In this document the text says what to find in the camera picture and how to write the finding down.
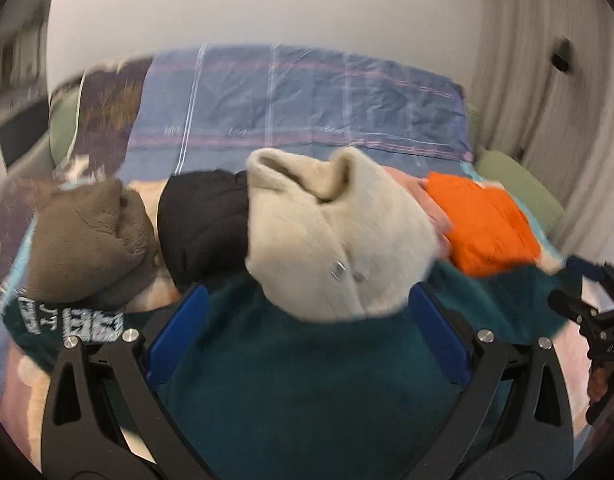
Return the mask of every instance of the white curtain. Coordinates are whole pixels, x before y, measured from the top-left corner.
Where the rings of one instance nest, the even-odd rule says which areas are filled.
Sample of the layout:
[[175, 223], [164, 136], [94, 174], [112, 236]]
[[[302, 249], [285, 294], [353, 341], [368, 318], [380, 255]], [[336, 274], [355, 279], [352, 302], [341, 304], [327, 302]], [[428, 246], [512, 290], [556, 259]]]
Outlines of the white curtain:
[[609, 18], [611, 66], [596, 140], [553, 240], [564, 253], [598, 259], [614, 230], [614, 15]]
[[[565, 207], [556, 246], [597, 258], [614, 225], [613, 11], [606, 0], [491, 0], [488, 8], [472, 89], [481, 112], [475, 143], [520, 156]], [[550, 61], [561, 38], [573, 47], [566, 74]]]

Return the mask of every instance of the folded clothes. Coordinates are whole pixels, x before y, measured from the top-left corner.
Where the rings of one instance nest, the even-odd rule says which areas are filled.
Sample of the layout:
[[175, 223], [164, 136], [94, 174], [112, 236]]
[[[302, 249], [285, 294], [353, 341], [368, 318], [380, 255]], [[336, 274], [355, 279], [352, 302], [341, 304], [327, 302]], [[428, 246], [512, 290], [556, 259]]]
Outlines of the folded clothes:
[[[173, 296], [164, 305], [176, 299]], [[65, 337], [75, 335], [85, 343], [94, 344], [112, 342], [127, 328], [144, 329], [152, 315], [152, 310], [95, 310], [17, 297], [7, 305], [2, 320], [24, 354], [42, 370], [51, 373]]]
[[328, 162], [257, 150], [247, 183], [247, 270], [299, 319], [392, 314], [438, 253], [418, 202], [355, 148], [335, 150]]
[[197, 171], [172, 176], [158, 204], [162, 257], [178, 290], [212, 289], [245, 268], [248, 217], [244, 171]]
[[467, 275], [490, 276], [540, 256], [529, 221], [504, 189], [430, 173], [426, 190], [453, 224], [451, 260]]
[[420, 207], [427, 213], [434, 228], [436, 229], [436, 236], [439, 243], [439, 258], [445, 258], [449, 256], [452, 251], [452, 245], [450, 244], [446, 234], [453, 229], [453, 224], [449, 220], [447, 213], [434, 202], [434, 199], [426, 192], [426, 179], [411, 176], [404, 171], [397, 170], [396, 168], [390, 168], [389, 166], [383, 166], [385, 171], [391, 175], [391, 177], [404, 187], [409, 194], [416, 199], [420, 204]]
[[37, 214], [25, 295], [120, 308], [154, 279], [156, 252], [140, 195], [120, 180], [57, 190]]
[[[475, 330], [535, 343], [566, 320], [546, 305], [568, 269], [534, 266], [469, 278], [449, 261], [428, 283]], [[158, 394], [224, 480], [398, 478], [445, 423], [460, 395], [408, 310], [346, 323], [304, 323], [274, 307], [245, 273], [212, 296], [207, 322]], [[492, 430], [504, 399], [497, 396]]]

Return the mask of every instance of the green pillow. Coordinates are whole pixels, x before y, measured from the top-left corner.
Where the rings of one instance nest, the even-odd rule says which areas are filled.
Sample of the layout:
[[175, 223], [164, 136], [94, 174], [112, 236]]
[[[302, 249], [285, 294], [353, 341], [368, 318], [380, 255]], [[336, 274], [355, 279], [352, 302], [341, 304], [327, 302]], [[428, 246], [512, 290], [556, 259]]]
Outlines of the green pillow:
[[480, 129], [480, 111], [470, 104], [467, 104], [469, 114], [469, 143], [472, 146], [478, 145], [478, 131]]
[[49, 118], [49, 145], [52, 150], [53, 163], [58, 166], [67, 156], [71, 141], [76, 134], [78, 119], [78, 94], [75, 87], [52, 103]]
[[545, 234], [549, 234], [565, 214], [555, 197], [529, 171], [502, 152], [482, 150], [476, 171], [487, 180], [497, 180], [523, 202]]

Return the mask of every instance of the pink garment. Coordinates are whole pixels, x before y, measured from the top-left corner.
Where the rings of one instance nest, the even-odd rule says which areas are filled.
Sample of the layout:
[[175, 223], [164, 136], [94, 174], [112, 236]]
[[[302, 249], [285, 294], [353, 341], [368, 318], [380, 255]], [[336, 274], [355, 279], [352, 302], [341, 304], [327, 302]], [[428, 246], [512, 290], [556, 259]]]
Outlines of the pink garment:
[[411, 176], [404, 171], [390, 168], [389, 166], [383, 166], [383, 168], [416, 199], [420, 207], [429, 216], [429, 219], [436, 228], [436, 235], [440, 242], [440, 254], [438, 257], [446, 258], [449, 256], [452, 252], [452, 245], [445, 235], [453, 229], [453, 225], [442, 208], [426, 192], [427, 179]]

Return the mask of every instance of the beige fuzzy sweater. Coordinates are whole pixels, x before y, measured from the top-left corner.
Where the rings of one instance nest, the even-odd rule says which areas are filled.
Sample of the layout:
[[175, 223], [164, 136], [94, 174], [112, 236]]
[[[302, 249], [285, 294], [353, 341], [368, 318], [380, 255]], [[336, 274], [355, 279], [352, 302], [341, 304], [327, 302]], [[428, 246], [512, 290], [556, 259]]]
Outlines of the beige fuzzy sweater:
[[247, 184], [247, 269], [269, 301], [299, 319], [397, 312], [439, 250], [418, 202], [356, 148], [328, 162], [257, 150]]

